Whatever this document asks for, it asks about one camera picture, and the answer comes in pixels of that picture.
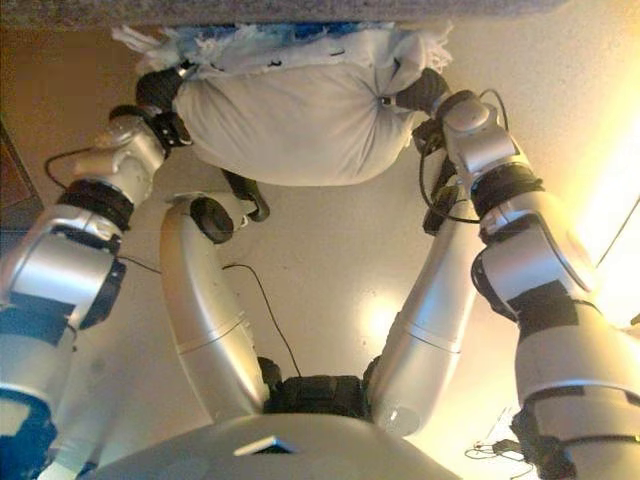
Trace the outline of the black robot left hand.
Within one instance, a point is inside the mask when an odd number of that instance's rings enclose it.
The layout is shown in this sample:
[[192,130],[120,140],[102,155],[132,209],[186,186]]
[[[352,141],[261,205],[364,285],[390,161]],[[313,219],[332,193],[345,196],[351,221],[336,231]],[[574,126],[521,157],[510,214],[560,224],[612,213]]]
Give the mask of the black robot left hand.
[[136,83],[136,105],[161,112],[171,111],[180,87],[196,69],[194,63],[185,60],[176,66],[144,74]]

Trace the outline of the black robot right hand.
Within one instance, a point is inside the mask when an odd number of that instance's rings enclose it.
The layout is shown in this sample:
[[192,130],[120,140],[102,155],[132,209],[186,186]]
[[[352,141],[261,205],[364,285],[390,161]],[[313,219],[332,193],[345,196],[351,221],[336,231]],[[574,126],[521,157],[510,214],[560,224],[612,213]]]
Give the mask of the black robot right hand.
[[384,106],[432,115],[450,96],[451,90],[444,77],[437,71],[426,68],[413,84],[396,94],[383,96],[381,102]]

